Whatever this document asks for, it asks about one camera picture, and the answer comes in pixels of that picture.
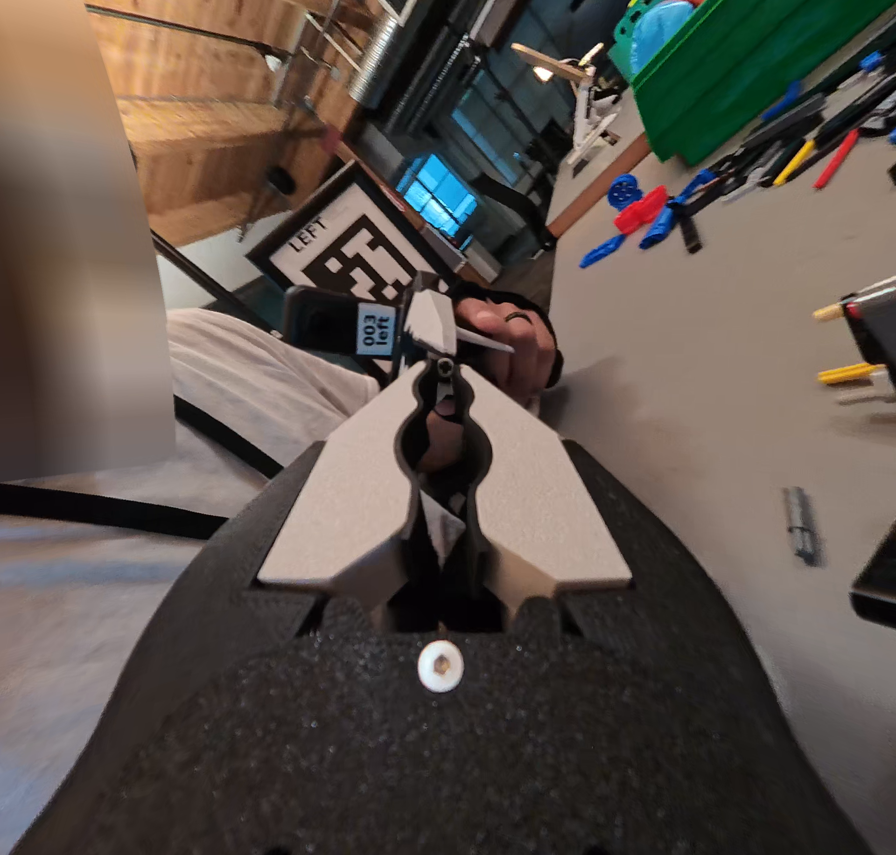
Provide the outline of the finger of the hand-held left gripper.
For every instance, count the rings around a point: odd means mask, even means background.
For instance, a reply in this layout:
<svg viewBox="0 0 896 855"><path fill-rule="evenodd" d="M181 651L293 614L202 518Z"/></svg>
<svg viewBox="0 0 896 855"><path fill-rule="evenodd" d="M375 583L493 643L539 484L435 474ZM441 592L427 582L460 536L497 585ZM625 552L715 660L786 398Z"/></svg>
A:
<svg viewBox="0 0 896 855"><path fill-rule="evenodd" d="M437 290L413 292L403 323L403 336L427 353L454 358L458 336L451 299Z"/></svg>
<svg viewBox="0 0 896 855"><path fill-rule="evenodd" d="M473 346L480 349L487 349L509 355L514 354L514 348L512 346L463 327L457 327L455 329L455 338L459 348L460 343L464 343L467 346Z"/></svg>

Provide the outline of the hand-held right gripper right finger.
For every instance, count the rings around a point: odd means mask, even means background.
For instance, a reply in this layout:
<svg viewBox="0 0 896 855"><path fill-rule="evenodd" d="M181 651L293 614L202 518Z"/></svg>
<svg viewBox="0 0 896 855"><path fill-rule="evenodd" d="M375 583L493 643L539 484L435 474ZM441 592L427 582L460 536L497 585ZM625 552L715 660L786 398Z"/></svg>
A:
<svg viewBox="0 0 896 855"><path fill-rule="evenodd" d="M472 505L490 549L487 588L509 611L535 597L626 588L632 571L565 443L468 366L469 419L490 458Z"/></svg>

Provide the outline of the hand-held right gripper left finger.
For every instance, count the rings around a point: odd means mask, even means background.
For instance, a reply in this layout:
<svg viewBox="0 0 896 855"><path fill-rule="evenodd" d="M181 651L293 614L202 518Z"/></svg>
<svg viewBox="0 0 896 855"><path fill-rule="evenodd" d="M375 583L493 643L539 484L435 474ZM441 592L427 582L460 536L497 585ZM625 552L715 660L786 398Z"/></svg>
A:
<svg viewBox="0 0 896 855"><path fill-rule="evenodd" d="M322 444L256 579L266 588L380 608L438 566L419 478L401 436L425 419L421 361Z"/></svg>

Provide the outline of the flat blue lego beam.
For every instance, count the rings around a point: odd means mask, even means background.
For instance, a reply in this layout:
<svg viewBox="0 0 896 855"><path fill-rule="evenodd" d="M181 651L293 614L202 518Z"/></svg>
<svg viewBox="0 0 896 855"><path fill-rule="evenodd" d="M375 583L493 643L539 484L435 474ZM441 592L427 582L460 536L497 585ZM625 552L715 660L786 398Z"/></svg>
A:
<svg viewBox="0 0 896 855"><path fill-rule="evenodd" d="M617 252L621 246L625 243L627 236L625 234L618 234L603 243L599 246L592 248L589 250L580 260L578 267L579 268L587 268L591 267L600 260L614 254Z"/></svg>

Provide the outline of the blue lego connector piece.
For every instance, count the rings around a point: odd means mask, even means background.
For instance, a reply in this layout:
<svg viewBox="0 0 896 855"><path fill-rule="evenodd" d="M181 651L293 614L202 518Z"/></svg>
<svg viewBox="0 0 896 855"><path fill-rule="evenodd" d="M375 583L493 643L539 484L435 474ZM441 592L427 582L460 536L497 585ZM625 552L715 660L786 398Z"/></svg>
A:
<svg viewBox="0 0 896 855"><path fill-rule="evenodd" d="M669 234L671 234L677 222L678 214L676 207L672 203L666 204L639 242L639 249L649 250L656 245L663 243L668 238Z"/></svg>

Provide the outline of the yellow lego axle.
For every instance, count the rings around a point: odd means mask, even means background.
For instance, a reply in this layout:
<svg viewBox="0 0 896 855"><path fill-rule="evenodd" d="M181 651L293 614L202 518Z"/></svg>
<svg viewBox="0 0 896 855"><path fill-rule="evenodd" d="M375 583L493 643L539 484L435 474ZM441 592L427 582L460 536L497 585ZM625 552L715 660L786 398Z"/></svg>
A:
<svg viewBox="0 0 896 855"><path fill-rule="evenodd" d="M773 187L784 185L815 152L815 140L807 140L800 150L793 155L790 162L778 173L772 182Z"/></svg>

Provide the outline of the small blue lego beam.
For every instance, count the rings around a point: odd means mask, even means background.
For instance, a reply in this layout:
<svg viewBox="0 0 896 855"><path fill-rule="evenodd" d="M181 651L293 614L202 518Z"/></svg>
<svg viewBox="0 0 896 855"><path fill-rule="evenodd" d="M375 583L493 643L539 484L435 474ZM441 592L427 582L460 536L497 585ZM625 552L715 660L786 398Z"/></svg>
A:
<svg viewBox="0 0 896 855"><path fill-rule="evenodd" d="M762 113L760 116L762 122L771 122L789 111L801 99L802 90L803 84L801 80L798 79L791 82L783 96Z"/></svg>

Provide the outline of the red lego axle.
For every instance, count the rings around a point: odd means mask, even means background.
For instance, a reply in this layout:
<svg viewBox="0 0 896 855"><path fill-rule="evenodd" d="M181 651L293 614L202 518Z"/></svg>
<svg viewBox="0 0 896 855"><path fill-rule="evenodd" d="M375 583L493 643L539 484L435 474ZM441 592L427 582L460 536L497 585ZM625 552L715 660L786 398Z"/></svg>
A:
<svg viewBox="0 0 896 855"><path fill-rule="evenodd" d="M852 149L857 144L859 138L860 129L858 128L852 129L848 133L846 133L840 144L838 144L836 150L832 153L830 161L826 164L826 166L823 168L823 171L813 183L813 189L824 189L831 182L836 172L839 170L841 165L849 156Z"/></svg>

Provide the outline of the person's left hand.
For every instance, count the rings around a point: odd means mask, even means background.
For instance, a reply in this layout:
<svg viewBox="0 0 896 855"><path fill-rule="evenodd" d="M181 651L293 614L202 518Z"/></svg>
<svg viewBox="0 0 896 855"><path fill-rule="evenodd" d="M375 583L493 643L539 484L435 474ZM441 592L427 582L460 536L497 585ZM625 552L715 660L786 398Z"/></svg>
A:
<svg viewBox="0 0 896 855"><path fill-rule="evenodd" d="M512 353L487 350L479 374L523 408L537 413L558 355L554 334L543 317L516 301L484 294L454 296L453 303L459 327L512 348ZM462 458L464 431L455 413L454 392L448 389L427 417L428 446L416 463L417 472L435 473Z"/></svg>

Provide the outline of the white shirt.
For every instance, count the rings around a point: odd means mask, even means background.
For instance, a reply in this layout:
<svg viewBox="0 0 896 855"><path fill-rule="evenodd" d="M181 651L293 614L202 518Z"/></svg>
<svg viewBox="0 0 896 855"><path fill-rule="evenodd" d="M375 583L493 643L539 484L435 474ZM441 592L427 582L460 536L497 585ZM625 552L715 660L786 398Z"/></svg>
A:
<svg viewBox="0 0 896 855"><path fill-rule="evenodd" d="M217 312L169 312L168 341L175 393L283 466L378 393L373 379ZM201 547L2 517L2 851L79 757L136 640Z"/></svg>

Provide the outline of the window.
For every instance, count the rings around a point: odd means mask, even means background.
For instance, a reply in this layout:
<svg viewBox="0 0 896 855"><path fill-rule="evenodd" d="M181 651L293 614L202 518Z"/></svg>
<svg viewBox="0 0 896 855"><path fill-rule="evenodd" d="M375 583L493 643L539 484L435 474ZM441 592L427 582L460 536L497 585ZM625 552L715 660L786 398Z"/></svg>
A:
<svg viewBox="0 0 896 855"><path fill-rule="evenodd" d="M408 206L448 237L459 234L478 207L472 189L432 153L412 159L396 189Z"/></svg>

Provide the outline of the grey pen cap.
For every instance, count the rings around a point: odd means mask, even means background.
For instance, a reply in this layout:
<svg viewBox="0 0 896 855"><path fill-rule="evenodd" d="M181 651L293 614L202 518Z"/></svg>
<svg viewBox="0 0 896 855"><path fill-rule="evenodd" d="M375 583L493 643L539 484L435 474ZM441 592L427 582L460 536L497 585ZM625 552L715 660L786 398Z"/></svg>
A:
<svg viewBox="0 0 896 855"><path fill-rule="evenodd" d="M801 487L782 490L787 535L794 556L810 568L822 565L822 544L811 499Z"/></svg>

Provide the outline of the wooden board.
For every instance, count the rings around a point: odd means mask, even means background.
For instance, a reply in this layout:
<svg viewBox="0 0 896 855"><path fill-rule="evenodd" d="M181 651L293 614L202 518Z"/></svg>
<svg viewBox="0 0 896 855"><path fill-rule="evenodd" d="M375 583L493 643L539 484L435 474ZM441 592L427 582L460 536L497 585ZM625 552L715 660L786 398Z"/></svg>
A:
<svg viewBox="0 0 896 855"><path fill-rule="evenodd" d="M589 77L587 68L580 66L577 60L555 59L523 43L512 43L511 49L522 61L532 67L536 77L544 83L553 77L558 77L579 86L583 80Z"/></svg>

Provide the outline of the dark flat device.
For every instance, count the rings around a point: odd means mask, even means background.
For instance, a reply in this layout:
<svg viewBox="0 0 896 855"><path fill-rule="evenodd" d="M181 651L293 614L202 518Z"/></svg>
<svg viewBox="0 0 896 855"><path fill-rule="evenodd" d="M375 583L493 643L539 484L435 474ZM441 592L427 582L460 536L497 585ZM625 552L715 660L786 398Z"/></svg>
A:
<svg viewBox="0 0 896 855"><path fill-rule="evenodd" d="M892 529L853 582L849 601L855 614L895 629L895 532Z"/></svg>

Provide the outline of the green plastic bin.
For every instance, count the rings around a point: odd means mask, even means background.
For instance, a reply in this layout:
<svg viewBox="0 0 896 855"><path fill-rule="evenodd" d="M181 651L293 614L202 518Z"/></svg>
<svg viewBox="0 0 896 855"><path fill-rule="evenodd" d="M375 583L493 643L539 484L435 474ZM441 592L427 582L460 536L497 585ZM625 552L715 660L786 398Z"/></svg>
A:
<svg viewBox="0 0 896 855"><path fill-rule="evenodd" d="M895 0L706 0L631 84L651 151L695 166Z"/></svg>

